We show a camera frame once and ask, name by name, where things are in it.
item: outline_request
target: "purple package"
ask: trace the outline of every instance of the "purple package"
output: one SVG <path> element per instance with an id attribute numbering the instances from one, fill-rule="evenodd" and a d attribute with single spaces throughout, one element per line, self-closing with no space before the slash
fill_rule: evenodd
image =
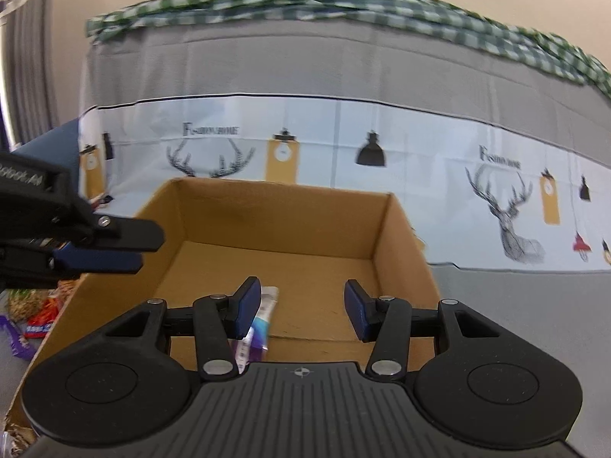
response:
<path id="1" fill-rule="evenodd" d="M 19 331 L 19 327 L 4 315 L 0 315 L 0 329 L 4 330 L 10 339 L 10 350 L 13 356 L 30 361 L 36 354 L 36 350 L 30 345 L 23 334 Z"/>

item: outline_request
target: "cardboard box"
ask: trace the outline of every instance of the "cardboard box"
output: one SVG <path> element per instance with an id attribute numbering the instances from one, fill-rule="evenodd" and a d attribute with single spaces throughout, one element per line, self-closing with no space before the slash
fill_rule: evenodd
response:
<path id="1" fill-rule="evenodd" d="M 373 344 L 357 340 L 343 287 L 357 279 L 371 295 L 436 308 L 439 294 L 394 195 L 269 182 L 177 179 L 139 217 L 156 220 L 166 242 L 133 276 L 81 281 L 32 366 L 152 297 L 169 308 L 201 296 L 231 294 L 249 275 L 279 288 L 268 361 L 356 360 Z M 409 368 L 433 356 L 431 339 L 412 340 Z M 173 358 L 195 369 L 193 338 L 173 338 Z M 18 394 L 7 428 L 28 423 Z"/>

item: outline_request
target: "blue object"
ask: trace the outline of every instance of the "blue object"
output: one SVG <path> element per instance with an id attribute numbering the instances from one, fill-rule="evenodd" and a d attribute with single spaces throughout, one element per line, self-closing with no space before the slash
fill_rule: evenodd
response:
<path id="1" fill-rule="evenodd" d="M 45 132 L 42 136 L 20 146 L 15 152 L 69 169 L 72 187 L 78 192 L 78 119 Z"/>
<path id="2" fill-rule="evenodd" d="M 235 339 L 243 339 L 251 328 L 252 322 L 261 305 L 261 283 L 253 281 L 248 290 L 238 300 L 238 316 L 235 321 Z"/>
<path id="3" fill-rule="evenodd" d="M 114 250 L 75 248 L 68 243 L 53 251 L 58 266 L 83 272 L 136 273 L 142 268 L 142 255 Z"/>
<path id="4" fill-rule="evenodd" d="M 344 309 L 359 340 L 368 339 L 370 326 L 367 321 L 365 302 L 354 290 L 350 281 L 347 281 L 344 286 Z"/>

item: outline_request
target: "deer head illustration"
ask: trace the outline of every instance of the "deer head illustration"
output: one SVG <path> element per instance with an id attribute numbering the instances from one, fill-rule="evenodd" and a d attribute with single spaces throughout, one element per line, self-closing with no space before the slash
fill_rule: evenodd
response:
<path id="1" fill-rule="evenodd" d="M 204 171 L 207 173 L 209 177 L 213 179 L 218 179 L 220 177 L 226 177 L 232 174 L 237 174 L 237 172 L 240 172 L 246 165 L 248 165 L 248 163 L 252 159 L 252 156 L 255 154 L 255 149 L 251 148 L 250 151 L 248 152 L 248 155 L 244 157 L 244 155 L 239 150 L 239 148 L 236 146 L 236 144 L 233 142 L 233 140 L 227 139 L 227 141 L 231 143 L 231 147 L 233 148 L 233 151 L 235 152 L 235 160 L 229 164 L 229 167 L 227 167 L 227 165 L 225 165 L 225 157 L 221 155 L 219 157 L 219 168 L 218 169 Z M 191 160 L 191 153 L 187 153 L 187 156 L 184 158 L 184 160 L 180 160 L 178 157 L 180 152 L 184 148 L 184 145 L 186 144 L 186 142 L 187 142 L 186 139 L 182 140 L 180 142 L 180 145 L 178 145 L 178 148 L 176 148 L 173 151 L 173 153 L 172 153 L 172 150 L 168 146 L 167 159 L 170 162 L 170 165 L 172 165 L 174 168 L 177 168 L 179 171 L 184 173 L 187 177 L 195 177 L 196 176 L 195 171 L 189 165 L 189 161 Z"/>
<path id="2" fill-rule="evenodd" d="M 507 208 L 503 210 L 499 206 L 497 199 L 490 192 L 490 181 L 488 181 L 485 189 L 483 189 L 480 184 L 480 179 L 482 178 L 484 168 L 485 165 L 480 166 L 480 168 L 478 168 L 475 172 L 473 179 L 471 179 L 471 174 L 469 173 L 468 169 L 465 169 L 465 171 L 467 171 L 467 178 L 469 179 L 469 183 L 471 184 L 474 193 L 488 203 L 488 208 L 490 209 L 491 214 L 499 219 L 500 238 L 501 242 L 503 243 L 505 256 L 521 263 L 533 264 L 543 262 L 545 250 L 539 241 L 535 239 L 524 239 L 523 237 L 517 235 L 513 230 L 513 220 L 519 214 L 519 210 L 517 208 L 526 203 L 533 192 L 532 182 L 529 185 L 528 190 L 526 190 L 524 180 L 518 173 L 517 176 L 520 178 L 522 187 L 519 192 L 517 192 L 513 186 L 511 187 L 513 197 L 509 200 L 509 205 Z"/>

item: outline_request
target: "black lamp illustration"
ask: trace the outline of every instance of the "black lamp illustration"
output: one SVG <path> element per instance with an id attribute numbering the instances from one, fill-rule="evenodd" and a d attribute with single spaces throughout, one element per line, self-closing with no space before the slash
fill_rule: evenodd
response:
<path id="1" fill-rule="evenodd" d="M 375 131 L 367 133 L 367 144 L 363 146 L 356 156 L 358 165 L 386 166 L 384 150 L 378 145 L 378 134 Z"/>
<path id="2" fill-rule="evenodd" d="M 590 188 L 585 183 L 585 176 L 581 176 L 581 187 L 579 188 L 579 197 L 585 202 L 590 200 Z"/>
<path id="3" fill-rule="evenodd" d="M 106 160 L 112 160 L 114 159 L 114 149 L 112 148 L 111 135 L 108 132 L 105 132 L 102 136 L 104 138 L 104 151 L 106 152 Z"/>

